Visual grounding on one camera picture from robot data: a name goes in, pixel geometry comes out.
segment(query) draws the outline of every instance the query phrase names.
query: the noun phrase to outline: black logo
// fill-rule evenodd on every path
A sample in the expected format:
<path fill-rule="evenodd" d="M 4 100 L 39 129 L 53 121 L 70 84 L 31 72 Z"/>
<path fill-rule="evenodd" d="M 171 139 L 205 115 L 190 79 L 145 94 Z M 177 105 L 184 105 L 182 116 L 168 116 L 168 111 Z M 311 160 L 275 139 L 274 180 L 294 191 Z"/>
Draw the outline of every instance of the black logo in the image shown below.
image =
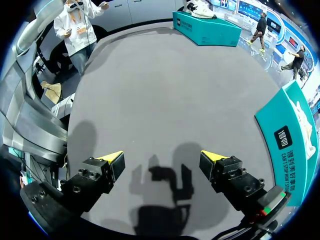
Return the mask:
<path fill-rule="evenodd" d="M 284 126 L 280 128 L 278 131 L 276 131 L 274 133 L 274 137 L 280 150 L 292 145 L 292 138 L 288 126 Z"/>

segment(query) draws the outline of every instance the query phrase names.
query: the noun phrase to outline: exhibition hall floor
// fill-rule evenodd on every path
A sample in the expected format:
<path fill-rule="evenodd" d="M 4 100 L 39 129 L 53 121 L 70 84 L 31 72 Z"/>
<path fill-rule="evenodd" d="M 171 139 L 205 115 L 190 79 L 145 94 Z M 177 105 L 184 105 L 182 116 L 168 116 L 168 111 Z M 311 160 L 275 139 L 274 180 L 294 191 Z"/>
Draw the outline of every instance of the exhibition hall floor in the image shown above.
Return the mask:
<path fill-rule="evenodd" d="M 126 168 L 110 194 L 82 217 L 126 234 L 201 240 L 237 226 L 243 214 L 211 188 L 199 169 L 200 151 L 235 155 L 270 190 L 273 169 L 254 115 L 278 90 L 242 47 L 197 46 L 172 22 L 102 39 L 76 90 L 68 129 L 70 176 L 88 157 L 121 150 Z M 152 181 L 154 166 L 165 180 Z M 191 173 L 188 179 L 182 170 Z M 178 189 L 185 181 L 194 189 L 177 205 L 172 172 Z M 280 222 L 290 209 L 281 212 Z"/>

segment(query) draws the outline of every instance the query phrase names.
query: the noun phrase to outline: teal booth panel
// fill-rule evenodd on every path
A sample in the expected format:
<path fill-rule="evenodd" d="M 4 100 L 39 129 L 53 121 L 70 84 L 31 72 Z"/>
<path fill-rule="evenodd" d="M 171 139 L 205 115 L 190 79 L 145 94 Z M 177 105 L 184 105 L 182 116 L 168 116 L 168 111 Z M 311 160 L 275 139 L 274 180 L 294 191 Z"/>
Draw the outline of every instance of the teal booth panel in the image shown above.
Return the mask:
<path fill-rule="evenodd" d="M 302 129 L 290 99 L 294 104 L 299 101 L 308 121 L 313 124 L 311 141 L 317 149 L 309 160 Z M 275 184 L 292 193 L 289 206 L 301 205 L 315 173 L 319 150 L 314 120 L 310 117 L 309 105 L 296 81 L 282 87 L 255 115 L 268 146 Z"/>
<path fill-rule="evenodd" d="M 306 177 L 306 186 L 305 186 L 305 195 L 304 195 L 306 196 L 306 193 L 310 188 L 313 176 L 315 175 L 318 155 L 319 155 L 319 141 L 318 141 L 318 136 L 316 131 L 316 123 L 312 115 L 311 109 L 308 105 L 308 102 L 305 100 L 305 96 L 300 90 L 300 87 L 298 86 L 298 84 L 288 84 L 285 91 L 287 92 L 289 98 L 295 104 L 297 104 L 297 101 L 299 101 L 300 106 L 304 111 L 306 118 L 308 119 L 308 122 L 312 125 L 312 133 L 311 133 L 310 140 L 311 140 L 312 146 L 314 146 L 316 150 L 315 150 L 315 153 L 307 160 L 307 177 Z"/>
<path fill-rule="evenodd" d="M 173 27 L 199 46 L 236 47 L 242 29 L 223 19 L 203 19 L 184 11 L 173 12 Z"/>

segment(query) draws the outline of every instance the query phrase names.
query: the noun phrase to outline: robot arm cover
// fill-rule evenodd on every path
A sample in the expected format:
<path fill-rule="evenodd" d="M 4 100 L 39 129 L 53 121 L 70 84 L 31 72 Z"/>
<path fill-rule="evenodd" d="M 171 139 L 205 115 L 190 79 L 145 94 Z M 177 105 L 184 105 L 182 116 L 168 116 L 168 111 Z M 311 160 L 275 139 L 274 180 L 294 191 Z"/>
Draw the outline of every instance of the robot arm cover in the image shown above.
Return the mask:
<path fill-rule="evenodd" d="M 18 55 L 27 51 L 45 27 L 64 9 L 61 0 L 42 0 L 34 7 L 36 19 L 28 24 L 16 44 Z"/>

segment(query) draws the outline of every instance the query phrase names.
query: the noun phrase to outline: walking person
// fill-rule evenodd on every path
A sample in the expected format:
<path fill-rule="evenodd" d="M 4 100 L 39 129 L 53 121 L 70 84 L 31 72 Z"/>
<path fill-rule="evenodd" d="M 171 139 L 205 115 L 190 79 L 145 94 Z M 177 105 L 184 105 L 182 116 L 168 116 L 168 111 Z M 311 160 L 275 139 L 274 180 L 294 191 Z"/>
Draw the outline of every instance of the walking person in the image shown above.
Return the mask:
<path fill-rule="evenodd" d="M 256 31 L 252 37 L 252 39 L 249 41 L 249 40 L 246 40 L 246 42 L 251 45 L 257 38 L 260 38 L 260 42 L 261 42 L 261 49 L 260 51 L 261 52 L 265 52 L 266 51 L 266 47 L 265 47 L 265 41 L 264 41 L 264 35 L 265 35 L 265 32 L 266 32 L 266 28 L 267 28 L 267 20 L 266 20 L 266 16 L 267 14 L 265 12 L 262 12 L 261 13 L 261 18 L 258 22 L 258 25 L 256 26 Z"/>
<path fill-rule="evenodd" d="M 66 0 L 62 13 L 54 20 L 54 31 L 64 40 L 71 62 L 81 76 L 97 44 L 89 18 L 102 15 L 108 8 L 107 2 L 96 6 L 91 0 Z"/>
<path fill-rule="evenodd" d="M 293 61 L 290 62 L 288 65 L 281 66 L 281 71 L 293 69 L 293 80 L 297 79 L 299 69 L 301 68 L 301 65 L 305 59 L 305 54 L 304 54 L 305 51 L 306 51 L 305 46 L 301 45 L 300 50 L 297 53 L 289 52 L 290 55 L 294 56 Z"/>

